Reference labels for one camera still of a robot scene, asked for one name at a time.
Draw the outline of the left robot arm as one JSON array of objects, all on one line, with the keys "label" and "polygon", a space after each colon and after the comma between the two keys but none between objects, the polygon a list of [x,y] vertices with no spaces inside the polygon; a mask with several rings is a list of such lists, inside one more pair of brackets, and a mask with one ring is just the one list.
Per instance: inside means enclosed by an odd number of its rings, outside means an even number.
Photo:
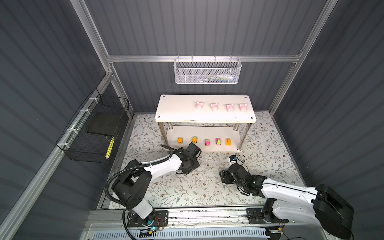
[{"label": "left robot arm", "polygon": [[123,170],[107,180],[104,188],[105,195],[111,202],[124,206],[146,225],[153,221],[156,212],[145,199],[151,182],[172,172],[188,175],[200,166],[198,157],[202,150],[194,143],[190,143],[185,149],[174,149],[166,145],[161,147],[169,151],[167,156],[147,163],[130,161]]}]

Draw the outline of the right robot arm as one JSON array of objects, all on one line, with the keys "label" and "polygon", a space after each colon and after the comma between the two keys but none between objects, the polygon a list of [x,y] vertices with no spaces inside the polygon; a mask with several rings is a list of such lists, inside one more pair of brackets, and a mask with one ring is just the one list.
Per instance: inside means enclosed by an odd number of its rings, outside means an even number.
[{"label": "right robot arm", "polygon": [[321,184],[317,188],[288,185],[265,176],[251,175],[238,163],[220,171],[219,175],[223,184],[235,185],[241,194],[266,200],[260,210],[247,210],[250,224],[284,225],[299,221],[321,226],[339,239],[354,239],[354,208],[327,185]]}]

